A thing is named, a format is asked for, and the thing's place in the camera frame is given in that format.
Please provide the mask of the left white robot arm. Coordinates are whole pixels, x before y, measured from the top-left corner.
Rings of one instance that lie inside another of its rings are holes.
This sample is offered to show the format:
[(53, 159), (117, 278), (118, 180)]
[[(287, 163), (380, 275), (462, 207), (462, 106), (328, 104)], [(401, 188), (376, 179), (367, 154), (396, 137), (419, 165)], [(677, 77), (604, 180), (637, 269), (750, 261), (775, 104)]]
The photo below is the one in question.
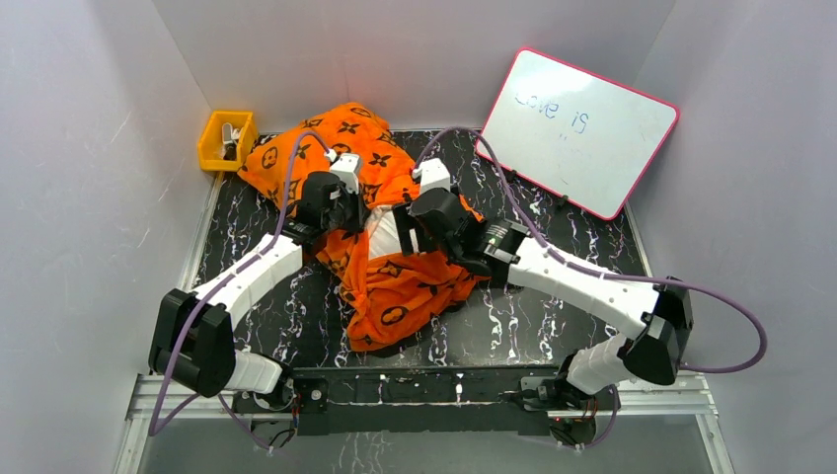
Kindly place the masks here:
[(203, 397), (223, 390), (254, 392), (272, 411), (290, 406), (295, 386), (286, 364), (236, 349), (233, 333), (252, 307), (303, 266), (328, 233), (359, 230), (368, 211), (351, 172), (314, 172), (299, 188), (295, 216), (267, 234), (240, 261), (189, 291), (162, 299), (149, 366)]

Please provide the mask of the white pillow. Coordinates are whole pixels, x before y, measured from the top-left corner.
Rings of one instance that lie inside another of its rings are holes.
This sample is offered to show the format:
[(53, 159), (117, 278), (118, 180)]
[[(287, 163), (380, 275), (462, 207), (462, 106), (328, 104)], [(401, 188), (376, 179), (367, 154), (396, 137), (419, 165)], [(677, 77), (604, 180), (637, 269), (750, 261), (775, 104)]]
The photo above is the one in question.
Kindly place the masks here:
[(395, 213), (391, 205), (382, 205), (372, 209), (365, 221), (364, 231), (368, 237), (369, 261), (403, 255)]

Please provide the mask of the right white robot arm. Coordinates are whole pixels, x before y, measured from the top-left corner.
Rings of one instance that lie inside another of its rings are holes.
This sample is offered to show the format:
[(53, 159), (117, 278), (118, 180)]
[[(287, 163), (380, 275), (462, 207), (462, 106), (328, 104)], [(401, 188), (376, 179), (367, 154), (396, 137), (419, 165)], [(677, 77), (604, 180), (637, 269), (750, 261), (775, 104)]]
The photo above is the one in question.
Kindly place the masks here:
[(394, 218), (403, 254), (439, 251), (474, 276), (549, 294), (616, 329), (608, 341), (565, 359), (556, 382), (564, 406), (582, 408), (627, 379), (675, 382), (693, 327), (689, 295), (677, 279), (633, 281), (539, 242), (519, 223), (479, 220), (444, 189), (395, 206)]

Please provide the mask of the orange patterned pillowcase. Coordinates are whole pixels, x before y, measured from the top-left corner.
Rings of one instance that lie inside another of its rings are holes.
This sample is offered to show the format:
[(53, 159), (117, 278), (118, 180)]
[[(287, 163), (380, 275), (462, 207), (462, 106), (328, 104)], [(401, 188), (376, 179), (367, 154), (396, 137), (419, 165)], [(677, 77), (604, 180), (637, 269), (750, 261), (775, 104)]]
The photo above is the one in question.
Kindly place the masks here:
[[(275, 205), (286, 203), (287, 214), (295, 216), (300, 186), (330, 167), (326, 148), (360, 156), (361, 197), (370, 211), (419, 196), (413, 159), (395, 142), (389, 124), (359, 103), (306, 118), (260, 142), (238, 175)], [(345, 332), (357, 353), (382, 350), (413, 335), (464, 302), (481, 280), (449, 264), (439, 251), (369, 261), (364, 230), (329, 233), (316, 258), (339, 278), (340, 296), (354, 310)]]

